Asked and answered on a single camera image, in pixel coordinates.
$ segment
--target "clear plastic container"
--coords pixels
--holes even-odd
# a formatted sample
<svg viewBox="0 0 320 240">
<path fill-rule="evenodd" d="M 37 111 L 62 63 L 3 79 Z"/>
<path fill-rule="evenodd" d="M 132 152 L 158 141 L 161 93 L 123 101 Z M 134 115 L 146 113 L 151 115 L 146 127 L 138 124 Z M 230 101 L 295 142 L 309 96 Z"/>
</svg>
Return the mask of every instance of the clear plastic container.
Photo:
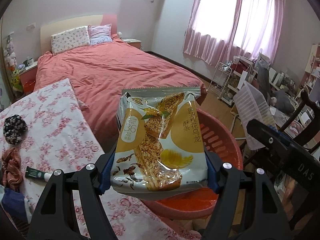
<svg viewBox="0 0 320 240">
<path fill-rule="evenodd" d="M 240 120 L 244 129 L 247 144 L 250 150 L 263 148 L 264 145 L 247 133 L 247 124 L 252 119 L 276 127 L 270 108 L 263 96 L 253 85 L 244 82 L 243 87 L 233 97 Z"/>
</svg>

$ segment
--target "plastic snack wrapper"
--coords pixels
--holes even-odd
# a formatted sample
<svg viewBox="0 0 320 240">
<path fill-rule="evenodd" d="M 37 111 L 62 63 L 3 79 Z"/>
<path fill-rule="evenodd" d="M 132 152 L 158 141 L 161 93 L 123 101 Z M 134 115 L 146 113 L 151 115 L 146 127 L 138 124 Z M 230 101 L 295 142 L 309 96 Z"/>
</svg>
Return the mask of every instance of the plastic snack wrapper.
<svg viewBox="0 0 320 240">
<path fill-rule="evenodd" d="M 206 187 L 207 164 L 195 104 L 200 88 L 135 89 L 123 94 L 112 187 L 143 200 Z"/>
</svg>

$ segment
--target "silver screw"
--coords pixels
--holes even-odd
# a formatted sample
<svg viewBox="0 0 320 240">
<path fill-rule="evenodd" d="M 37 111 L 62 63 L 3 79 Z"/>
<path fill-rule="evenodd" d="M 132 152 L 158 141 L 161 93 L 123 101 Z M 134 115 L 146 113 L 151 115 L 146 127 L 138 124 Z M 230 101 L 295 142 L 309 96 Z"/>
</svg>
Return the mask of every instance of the silver screw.
<svg viewBox="0 0 320 240">
<path fill-rule="evenodd" d="M 223 166 L 225 169 L 231 169 L 231 168 L 232 168 L 231 163 L 223 163 L 222 166 Z"/>
<path fill-rule="evenodd" d="M 262 168 L 257 168 L 257 173 L 260 175 L 264 174 L 264 170 Z"/>
<path fill-rule="evenodd" d="M 61 174 L 61 170 L 55 170 L 54 172 L 53 172 L 53 174 L 55 175 L 55 176 L 59 176 L 60 174 Z"/>
<path fill-rule="evenodd" d="M 85 167 L 88 171 L 91 171 L 94 169 L 94 164 L 90 163 Z"/>
</svg>

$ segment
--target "pink curtain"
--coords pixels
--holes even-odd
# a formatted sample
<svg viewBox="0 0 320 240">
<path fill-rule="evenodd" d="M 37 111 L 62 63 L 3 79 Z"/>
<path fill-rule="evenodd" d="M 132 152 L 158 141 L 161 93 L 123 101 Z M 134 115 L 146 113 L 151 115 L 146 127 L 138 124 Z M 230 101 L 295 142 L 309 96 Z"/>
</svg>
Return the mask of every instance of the pink curtain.
<svg viewBox="0 0 320 240">
<path fill-rule="evenodd" d="M 210 65 L 233 56 L 272 62 L 285 0 L 194 0 L 183 52 Z"/>
</svg>

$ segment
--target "light switch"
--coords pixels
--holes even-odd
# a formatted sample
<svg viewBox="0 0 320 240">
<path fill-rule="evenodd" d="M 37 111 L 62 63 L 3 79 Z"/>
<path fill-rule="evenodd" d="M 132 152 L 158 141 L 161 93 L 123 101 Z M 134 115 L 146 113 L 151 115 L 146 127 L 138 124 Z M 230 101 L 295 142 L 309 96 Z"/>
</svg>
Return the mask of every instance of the light switch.
<svg viewBox="0 0 320 240">
<path fill-rule="evenodd" d="M 27 26 L 27 31 L 33 31 L 35 27 L 36 27 L 36 23 L 32 23 Z"/>
</svg>

